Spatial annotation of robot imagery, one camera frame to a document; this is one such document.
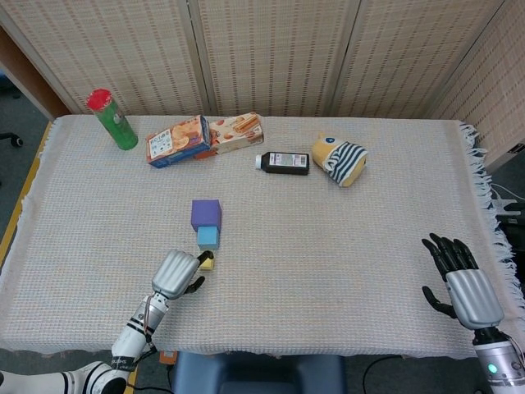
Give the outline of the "white woven tablecloth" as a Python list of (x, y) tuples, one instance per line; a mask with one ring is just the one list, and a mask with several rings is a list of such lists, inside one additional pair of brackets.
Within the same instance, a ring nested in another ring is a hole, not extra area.
[[(118, 149), (95, 117), (57, 119), (0, 274), (0, 347), (110, 348), (167, 253), (198, 252), (192, 201), (218, 199), (214, 269), (171, 302), (153, 334), (162, 350), (469, 357), (472, 333), (422, 294), (449, 299), (430, 233), (470, 248), (500, 329), (525, 349), (525, 299), (472, 126), (264, 117), (262, 128), (259, 145), (156, 169), (144, 143)], [(350, 187), (313, 161), (321, 133), (368, 151)], [(308, 175), (258, 170), (266, 152), (307, 153)]]

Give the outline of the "woven folding screen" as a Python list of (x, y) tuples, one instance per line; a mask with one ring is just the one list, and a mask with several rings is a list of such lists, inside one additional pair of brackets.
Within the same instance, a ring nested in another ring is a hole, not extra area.
[(458, 119), (525, 151), (525, 0), (0, 0), (70, 112)]

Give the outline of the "green chip can red lid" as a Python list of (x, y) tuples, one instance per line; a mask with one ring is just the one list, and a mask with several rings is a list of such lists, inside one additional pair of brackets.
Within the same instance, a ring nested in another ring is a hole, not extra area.
[(130, 150), (138, 144), (138, 136), (108, 89), (94, 89), (86, 105), (120, 149)]

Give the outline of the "white orange wafer box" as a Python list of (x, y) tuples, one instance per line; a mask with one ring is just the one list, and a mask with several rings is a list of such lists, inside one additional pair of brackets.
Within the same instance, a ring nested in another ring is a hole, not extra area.
[(194, 155), (195, 159), (230, 153), (264, 141), (262, 124), (256, 112), (213, 121), (209, 128), (211, 148)]

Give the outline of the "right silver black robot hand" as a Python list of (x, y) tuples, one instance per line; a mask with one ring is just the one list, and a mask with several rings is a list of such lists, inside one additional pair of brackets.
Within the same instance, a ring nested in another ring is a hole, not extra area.
[(445, 304), (436, 298), (430, 287), (423, 286), (427, 303), (471, 331), (499, 326), (504, 319), (503, 308), (471, 250), (459, 239), (451, 240), (435, 233), (422, 243), (433, 258), (450, 298), (450, 303)]

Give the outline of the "yellow plush toy striped cloth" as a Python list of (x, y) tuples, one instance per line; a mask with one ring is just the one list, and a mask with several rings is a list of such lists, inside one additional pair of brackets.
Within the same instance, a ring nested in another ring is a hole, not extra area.
[(366, 166), (368, 151), (321, 133), (312, 147), (313, 161), (339, 186), (350, 187)]

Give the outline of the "black device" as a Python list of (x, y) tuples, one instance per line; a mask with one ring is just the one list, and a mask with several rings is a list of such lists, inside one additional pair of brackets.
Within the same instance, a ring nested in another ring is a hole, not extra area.
[(511, 204), (500, 218), (502, 229), (514, 250), (525, 253), (525, 203)]

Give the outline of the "white clamp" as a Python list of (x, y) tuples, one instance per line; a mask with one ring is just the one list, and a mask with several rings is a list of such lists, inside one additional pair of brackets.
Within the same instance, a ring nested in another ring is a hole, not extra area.
[(496, 216), (518, 216), (521, 214), (520, 210), (508, 208), (511, 204), (516, 204), (516, 199), (493, 199), (492, 206), (495, 209)]

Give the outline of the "blue cracker box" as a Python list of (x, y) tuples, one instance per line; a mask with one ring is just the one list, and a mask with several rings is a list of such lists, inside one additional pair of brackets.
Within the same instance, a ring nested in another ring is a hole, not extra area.
[(207, 152), (211, 146), (208, 120), (198, 115), (149, 135), (146, 158), (151, 166), (163, 168)]

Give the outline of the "brown wooden cabinet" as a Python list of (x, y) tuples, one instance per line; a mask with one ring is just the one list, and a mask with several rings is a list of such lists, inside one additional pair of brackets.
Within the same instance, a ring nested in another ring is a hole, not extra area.
[(48, 120), (71, 115), (69, 108), (1, 26), (0, 70)]

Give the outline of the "light blue block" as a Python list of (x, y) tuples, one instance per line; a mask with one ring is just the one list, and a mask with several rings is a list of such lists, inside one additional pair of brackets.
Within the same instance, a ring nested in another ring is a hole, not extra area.
[(217, 250), (220, 245), (220, 232), (218, 227), (198, 227), (197, 244), (201, 250)]

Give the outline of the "large purple foam cube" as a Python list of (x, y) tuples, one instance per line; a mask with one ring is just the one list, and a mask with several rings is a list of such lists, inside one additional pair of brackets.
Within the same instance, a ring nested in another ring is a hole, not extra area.
[(190, 223), (194, 231), (200, 227), (216, 227), (221, 231), (222, 210), (218, 199), (194, 199), (191, 204)]

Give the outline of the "dark blue chair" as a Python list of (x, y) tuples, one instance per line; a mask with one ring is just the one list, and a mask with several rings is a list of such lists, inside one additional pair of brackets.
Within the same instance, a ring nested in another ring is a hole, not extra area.
[(175, 394), (347, 394), (338, 355), (178, 354)]

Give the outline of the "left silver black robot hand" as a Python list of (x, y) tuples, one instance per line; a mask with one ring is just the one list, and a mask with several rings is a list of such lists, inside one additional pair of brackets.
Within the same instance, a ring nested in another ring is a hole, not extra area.
[(181, 250), (171, 250), (152, 280), (152, 288), (168, 300), (195, 293), (205, 282), (205, 277), (194, 279), (194, 275), (207, 260), (214, 259), (210, 250), (194, 257)]

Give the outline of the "black bottle white cap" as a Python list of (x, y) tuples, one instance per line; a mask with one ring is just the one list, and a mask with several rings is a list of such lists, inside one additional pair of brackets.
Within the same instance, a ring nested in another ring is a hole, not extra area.
[(266, 173), (307, 176), (307, 153), (266, 152), (255, 157), (255, 167)]

